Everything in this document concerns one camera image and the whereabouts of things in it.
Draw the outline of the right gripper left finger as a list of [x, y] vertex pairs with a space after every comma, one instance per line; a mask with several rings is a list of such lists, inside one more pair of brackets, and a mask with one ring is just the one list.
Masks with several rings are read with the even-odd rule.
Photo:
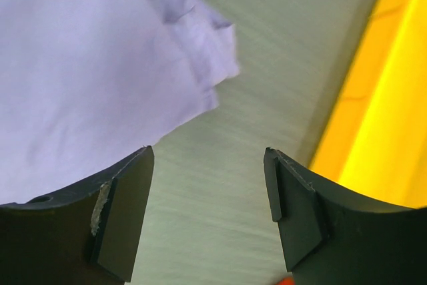
[[125, 284], [154, 168], [151, 147], [25, 204], [1, 206], [2, 284]]

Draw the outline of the purple t shirt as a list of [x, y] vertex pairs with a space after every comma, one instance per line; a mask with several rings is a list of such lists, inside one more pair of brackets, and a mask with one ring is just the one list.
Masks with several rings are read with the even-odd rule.
[[1, 202], [156, 144], [238, 72], [234, 24], [204, 0], [1, 0]]

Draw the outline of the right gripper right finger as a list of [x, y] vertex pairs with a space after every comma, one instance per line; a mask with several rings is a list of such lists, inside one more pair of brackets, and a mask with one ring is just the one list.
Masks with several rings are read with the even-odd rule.
[[296, 284], [425, 284], [426, 209], [364, 196], [267, 148], [264, 175]]

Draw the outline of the yellow plastic tray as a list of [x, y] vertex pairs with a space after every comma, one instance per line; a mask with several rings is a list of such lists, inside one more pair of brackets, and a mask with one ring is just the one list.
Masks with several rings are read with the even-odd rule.
[[310, 169], [377, 200], [426, 205], [426, 0], [377, 0]]

